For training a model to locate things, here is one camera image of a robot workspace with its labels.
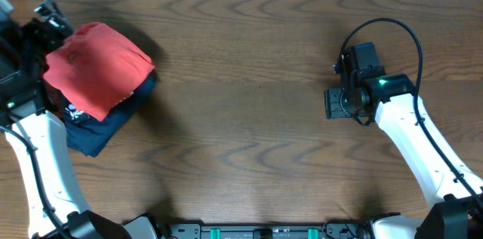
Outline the red orange t-shirt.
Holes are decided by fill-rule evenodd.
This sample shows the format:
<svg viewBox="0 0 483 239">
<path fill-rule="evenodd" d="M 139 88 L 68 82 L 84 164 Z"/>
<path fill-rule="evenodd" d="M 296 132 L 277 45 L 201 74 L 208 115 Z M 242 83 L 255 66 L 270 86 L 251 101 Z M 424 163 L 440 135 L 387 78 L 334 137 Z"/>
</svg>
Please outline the red orange t-shirt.
<svg viewBox="0 0 483 239">
<path fill-rule="evenodd" d="M 105 23 L 79 27 L 46 56 L 44 80 L 78 110 L 102 121 L 155 68 L 132 41 Z"/>
</svg>

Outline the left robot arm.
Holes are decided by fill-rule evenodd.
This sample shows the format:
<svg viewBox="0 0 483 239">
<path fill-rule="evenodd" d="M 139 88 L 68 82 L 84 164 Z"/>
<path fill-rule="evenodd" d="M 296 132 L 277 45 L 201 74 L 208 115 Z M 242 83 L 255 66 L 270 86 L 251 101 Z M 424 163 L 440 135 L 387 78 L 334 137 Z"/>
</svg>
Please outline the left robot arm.
<svg viewBox="0 0 483 239">
<path fill-rule="evenodd" d="M 168 238 L 144 213 L 118 224 L 91 211 L 69 158 L 65 124 L 52 112 L 45 56 L 73 32 L 54 0 L 21 26 L 1 0 L 1 132 L 16 153 L 29 204 L 31 238 Z"/>
</svg>

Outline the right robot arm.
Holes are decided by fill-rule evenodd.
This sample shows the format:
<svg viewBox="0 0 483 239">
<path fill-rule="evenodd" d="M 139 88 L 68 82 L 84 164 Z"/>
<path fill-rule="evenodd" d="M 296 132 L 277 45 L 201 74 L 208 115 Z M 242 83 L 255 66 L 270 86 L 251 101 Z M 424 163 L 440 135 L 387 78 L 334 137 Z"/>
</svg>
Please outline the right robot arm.
<svg viewBox="0 0 483 239">
<path fill-rule="evenodd" d="M 454 152 L 432 122 L 416 88 L 403 73 L 327 89 L 329 119 L 367 116 L 395 144 L 416 178 L 429 212 L 424 219 L 387 214 L 368 221 L 359 237 L 480 238 L 482 180 Z"/>
</svg>

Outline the black patterned folded garment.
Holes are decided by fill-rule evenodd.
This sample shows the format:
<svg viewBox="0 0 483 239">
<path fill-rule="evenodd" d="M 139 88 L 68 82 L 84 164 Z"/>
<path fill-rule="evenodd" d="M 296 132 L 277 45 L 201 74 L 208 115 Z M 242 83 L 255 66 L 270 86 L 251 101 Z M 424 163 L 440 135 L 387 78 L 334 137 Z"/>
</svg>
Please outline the black patterned folded garment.
<svg viewBox="0 0 483 239">
<path fill-rule="evenodd" d="M 117 105 L 112 107 L 108 114 L 100 121 L 95 118 L 92 114 L 85 111 L 77 109 L 71 102 L 64 99 L 66 106 L 63 110 L 65 120 L 69 123 L 76 125 L 108 125 L 108 124 L 118 124 L 122 123 L 129 117 L 139 106 L 138 101 L 140 100 L 140 93 L 133 91 L 130 92 L 128 97 L 125 97 Z"/>
</svg>

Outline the navy blue folded garment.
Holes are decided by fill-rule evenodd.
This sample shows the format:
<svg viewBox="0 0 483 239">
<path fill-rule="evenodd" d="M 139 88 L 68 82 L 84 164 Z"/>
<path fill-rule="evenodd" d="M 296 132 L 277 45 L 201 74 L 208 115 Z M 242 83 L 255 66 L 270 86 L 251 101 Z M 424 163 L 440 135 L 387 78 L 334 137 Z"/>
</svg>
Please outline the navy blue folded garment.
<svg viewBox="0 0 483 239">
<path fill-rule="evenodd" d="M 64 99 L 66 98 L 62 97 L 62 116 L 63 122 L 66 126 L 67 146 L 71 149 L 81 152 L 85 156 L 91 156 L 92 158 L 97 157 L 109 140 L 113 137 L 115 132 L 128 121 L 128 119 L 139 109 L 141 104 L 151 94 L 156 85 L 156 81 L 157 77 L 155 76 L 155 73 L 151 72 L 143 83 L 134 90 L 140 93 L 140 100 L 138 101 L 139 106 L 129 117 L 127 117 L 125 121 L 118 124 L 76 125 L 69 123 L 65 120 L 65 116 L 63 114 L 63 110 L 66 106 Z"/>
</svg>

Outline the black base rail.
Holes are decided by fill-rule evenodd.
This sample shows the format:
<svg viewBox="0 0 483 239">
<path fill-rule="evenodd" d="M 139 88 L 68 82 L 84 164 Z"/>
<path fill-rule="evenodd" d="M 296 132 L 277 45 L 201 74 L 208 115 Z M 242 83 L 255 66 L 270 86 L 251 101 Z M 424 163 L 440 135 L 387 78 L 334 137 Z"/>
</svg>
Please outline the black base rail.
<svg viewBox="0 0 483 239">
<path fill-rule="evenodd" d="M 163 227 L 166 239 L 356 239 L 373 238 L 375 218 L 324 222 L 204 223 L 180 221 Z"/>
</svg>

